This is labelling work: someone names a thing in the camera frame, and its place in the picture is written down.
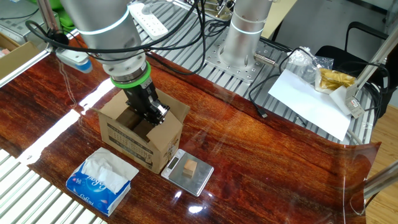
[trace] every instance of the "green ring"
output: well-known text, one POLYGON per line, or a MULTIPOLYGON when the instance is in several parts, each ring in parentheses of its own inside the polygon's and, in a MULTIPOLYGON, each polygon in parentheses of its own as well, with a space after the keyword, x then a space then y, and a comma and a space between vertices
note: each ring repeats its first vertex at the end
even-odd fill
POLYGON ((112 78, 111 78, 111 81, 112 81, 113 85, 115 85, 116 87, 122 88, 122 89, 133 88, 133 87, 143 84, 149 78, 149 74, 150 74, 150 65, 149 65, 149 62, 147 62, 146 73, 144 74, 143 77, 141 77, 137 81, 135 81, 133 83, 128 83, 128 84, 122 84, 122 83, 115 82, 112 78))

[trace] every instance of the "metal bracket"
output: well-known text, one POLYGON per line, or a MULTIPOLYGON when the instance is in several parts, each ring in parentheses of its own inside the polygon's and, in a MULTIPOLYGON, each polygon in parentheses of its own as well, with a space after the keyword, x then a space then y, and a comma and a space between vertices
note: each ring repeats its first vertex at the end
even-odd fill
MULTIPOLYGON (((221 71, 227 73, 228 75, 234 76, 246 83, 252 83, 256 77, 260 74, 260 71, 264 64, 256 62, 252 67, 246 68, 234 68, 230 65, 224 63, 218 56, 220 47, 223 45, 225 38, 228 34, 228 29, 220 35, 220 37, 215 41, 213 45, 206 52, 206 61, 220 69, 221 71)), ((258 52, 264 52, 266 50, 264 44, 259 44, 257 47, 258 52)))

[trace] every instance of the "reddish wood grain surface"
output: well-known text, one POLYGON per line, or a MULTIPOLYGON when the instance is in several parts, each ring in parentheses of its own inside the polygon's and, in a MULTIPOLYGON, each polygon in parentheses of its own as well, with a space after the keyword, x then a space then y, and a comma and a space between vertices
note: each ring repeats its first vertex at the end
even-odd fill
MULTIPOLYGON (((148 61, 156 87, 191 106, 180 148, 215 168, 199 197, 184 191, 175 197, 178 187, 101 141, 98 116, 79 105, 109 78, 97 62, 89 74, 65 66, 64 77, 51 55, 2 87, 0 147, 19 157, 71 110, 80 113, 42 152, 35 147, 40 158, 29 167, 108 223, 366 222, 363 180, 379 144, 343 146, 271 112, 263 119, 244 98, 148 61), (73 170, 99 147, 140 170, 109 218, 65 188, 73 170)), ((94 107, 118 91, 113 88, 94 107)))

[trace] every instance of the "tissue box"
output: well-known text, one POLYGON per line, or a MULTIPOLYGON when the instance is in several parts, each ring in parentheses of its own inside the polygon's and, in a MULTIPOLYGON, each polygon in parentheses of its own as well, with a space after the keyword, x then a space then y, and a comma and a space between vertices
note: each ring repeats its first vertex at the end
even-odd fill
POLYGON ((67 189, 110 216, 131 189, 130 180, 137 173, 135 167, 100 148, 73 171, 67 189))
POLYGON ((140 165, 159 174, 178 149, 183 121, 190 107, 156 90, 170 106, 165 121, 156 127, 141 119, 126 104, 120 91, 98 111, 102 140, 140 165))

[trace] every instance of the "cardboard box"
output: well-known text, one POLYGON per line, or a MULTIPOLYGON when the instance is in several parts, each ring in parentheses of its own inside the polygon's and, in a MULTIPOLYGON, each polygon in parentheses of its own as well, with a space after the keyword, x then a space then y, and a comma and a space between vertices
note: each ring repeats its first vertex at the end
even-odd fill
POLYGON ((102 140, 159 174, 178 149, 190 107, 160 90, 156 92, 159 100, 170 106, 165 121, 156 127, 133 112, 123 91, 97 112, 102 140))
POLYGON ((0 80, 39 53, 32 42, 20 46, 2 33, 0 33, 0 47, 11 52, 0 58, 0 80))

